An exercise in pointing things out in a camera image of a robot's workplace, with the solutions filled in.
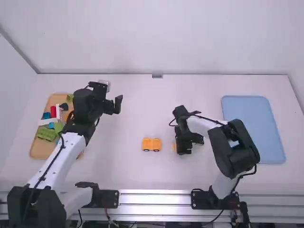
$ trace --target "metal frame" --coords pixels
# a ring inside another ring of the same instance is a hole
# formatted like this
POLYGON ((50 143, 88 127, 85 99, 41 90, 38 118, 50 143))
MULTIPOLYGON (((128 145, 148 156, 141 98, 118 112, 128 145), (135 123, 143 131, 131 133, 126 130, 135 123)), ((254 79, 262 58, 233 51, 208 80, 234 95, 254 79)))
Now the metal frame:
MULTIPOLYGON (((118 221, 208 222, 218 210, 193 210, 190 190, 119 190, 119 207, 108 209, 118 221)), ((0 219, 8 219, 6 197, 0 192, 0 219)), ((304 223, 304 195, 240 194, 248 204, 251 222, 304 223)), ((82 208, 83 220, 107 220, 104 209, 82 208)), ((79 220, 78 213, 71 219, 79 220)), ((230 222, 230 211, 224 211, 216 222, 230 222)))

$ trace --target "green toy block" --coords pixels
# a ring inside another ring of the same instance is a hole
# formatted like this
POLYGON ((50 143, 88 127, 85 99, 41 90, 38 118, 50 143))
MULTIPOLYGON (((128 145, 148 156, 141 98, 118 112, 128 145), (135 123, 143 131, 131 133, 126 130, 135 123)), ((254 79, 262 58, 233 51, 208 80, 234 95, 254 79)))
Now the green toy block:
POLYGON ((69 94, 69 95, 66 96, 66 98, 67 98, 66 99, 67 101, 71 102, 71 101, 73 101, 74 95, 73 94, 69 94))
POLYGON ((62 131, 62 129, 63 129, 63 125, 62 125, 62 123, 61 122, 59 122, 59 123, 54 123, 54 127, 55 127, 55 132, 58 134, 58 132, 60 132, 60 131, 62 131))
POLYGON ((47 127, 39 127, 36 136, 40 139, 45 139, 52 142, 55 140, 57 134, 54 129, 48 129, 47 127))

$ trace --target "wooden board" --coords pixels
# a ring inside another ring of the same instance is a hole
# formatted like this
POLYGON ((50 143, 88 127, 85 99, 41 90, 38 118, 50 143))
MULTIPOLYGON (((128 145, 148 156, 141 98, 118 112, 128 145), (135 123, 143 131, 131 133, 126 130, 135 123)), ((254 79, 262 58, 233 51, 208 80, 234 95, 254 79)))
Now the wooden board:
MULTIPOLYGON (((73 110, 74 109, 73 102, 68 102, 67 101, 67 99, 66 99, 67 95, 68 94, 58 94, 58 93, 57 94, 52 94, 47 101, 47 104, 44 108, 44 112, 50 112, 50 107, 51 106, 53 106, 53 105, 55 106, 55 104, 62 104, 62 103, 65 103, 65 102, 67 102, 67 104, 68 104, 68 108, 69 108, 68 111, 73 110)), ((68 111, 62 111, 62 118, 63 119, 65 118, 68 111)), ((50 156, 50 154, 52 153, 52 151, 56 147, 56 141, 57 140, 59 140, 59 136, 52 142, 40 139, 40 138, 35 136, 35 138, 33 140, 33 143, 32 143, 32 146, 31 146, 31 149, 30 149, 30 152, 29 152, 30 157, 33 158, 33 159, 37 159, 37 160, 48 159, 48 157, 50 156)))

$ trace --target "yellow toy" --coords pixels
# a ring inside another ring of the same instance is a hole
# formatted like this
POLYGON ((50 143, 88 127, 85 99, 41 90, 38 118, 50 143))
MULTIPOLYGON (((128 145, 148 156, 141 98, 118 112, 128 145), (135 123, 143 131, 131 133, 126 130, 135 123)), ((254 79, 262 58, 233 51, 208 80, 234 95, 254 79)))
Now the yellow toy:
POLYGON ((162 149, 161 143, 160 139, 144 138, 142 140, 142 150, 159 152, 162 149))

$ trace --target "blue tray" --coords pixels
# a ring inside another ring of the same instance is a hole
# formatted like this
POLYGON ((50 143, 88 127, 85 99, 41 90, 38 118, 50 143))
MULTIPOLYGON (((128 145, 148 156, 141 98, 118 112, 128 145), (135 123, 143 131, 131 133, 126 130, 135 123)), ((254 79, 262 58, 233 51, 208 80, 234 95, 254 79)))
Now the blue tray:
POLYGON ((246 126, 261 157, 262 164, 286 161, 276 121, 269 101, 263 96, 222 97, 224 119, 240 119, 246 126))

